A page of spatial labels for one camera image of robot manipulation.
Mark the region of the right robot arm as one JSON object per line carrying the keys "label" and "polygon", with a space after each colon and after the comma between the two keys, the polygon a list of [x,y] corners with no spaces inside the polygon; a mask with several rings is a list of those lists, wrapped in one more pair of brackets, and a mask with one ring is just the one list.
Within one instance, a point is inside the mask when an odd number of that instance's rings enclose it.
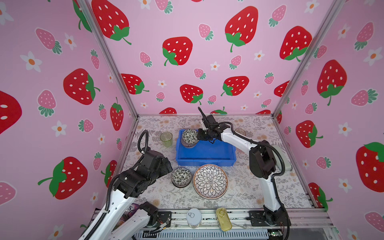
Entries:
{"label": "right robot arm", "polygon": [[267,141],[256,142],[237,133],[230,122],[217,122],[213,115],[205,115],[200,107],[202,122],[205,126],[198,129],[198,139],[228,143],[249,156],[250,171],[259,179],[264,195],[264,219],[270,226],[291,226],[288,211],[280,200],[275,177],[282,176],[285,171],[284,160]]}

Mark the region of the green leaf patterned bowl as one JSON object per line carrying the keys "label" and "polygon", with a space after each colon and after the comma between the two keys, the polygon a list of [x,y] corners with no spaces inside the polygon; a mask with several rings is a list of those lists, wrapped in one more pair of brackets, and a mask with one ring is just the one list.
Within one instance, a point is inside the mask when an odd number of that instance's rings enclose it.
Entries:
{"label": "green leaf patterned bowl", "polygon": [[198,143],[198,132],[194,129],[184,130],[182,133],[182,140],[190,144]]}

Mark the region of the purple striped bowl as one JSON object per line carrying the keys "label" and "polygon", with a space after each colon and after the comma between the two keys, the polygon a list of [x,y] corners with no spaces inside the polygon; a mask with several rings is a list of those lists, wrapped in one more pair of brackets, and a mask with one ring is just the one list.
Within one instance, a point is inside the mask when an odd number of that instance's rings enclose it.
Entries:
{"label": "purple striped bowl", "polygon": [[185,148],[187,148],[187,149],[191,149],[191,148],[193,148],[193,147],[195,147],[196,145],[197,145],[197,143],[194,143],[194,144],[190,144],[190,143],[186,143],[185,141],[181,141],[181,143],[182,143],[182,146],[184,146]]}

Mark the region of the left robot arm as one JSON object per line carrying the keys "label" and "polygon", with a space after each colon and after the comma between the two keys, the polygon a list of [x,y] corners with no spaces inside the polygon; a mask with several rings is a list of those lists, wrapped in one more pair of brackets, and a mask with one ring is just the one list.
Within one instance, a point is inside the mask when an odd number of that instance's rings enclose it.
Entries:
{"label": "left robot arm", "polygon": [[80,237],[82,240],[132,240],[141,229],[157,223],[158,208],[145,202],[127,221],[118,225],[123,213],[149,186],[173,171],[169,159],[148,146],[147,130],[139,139],[145,140],[143,147],[138,146],[141,157],[133,167],[113,177],[105,206]]}

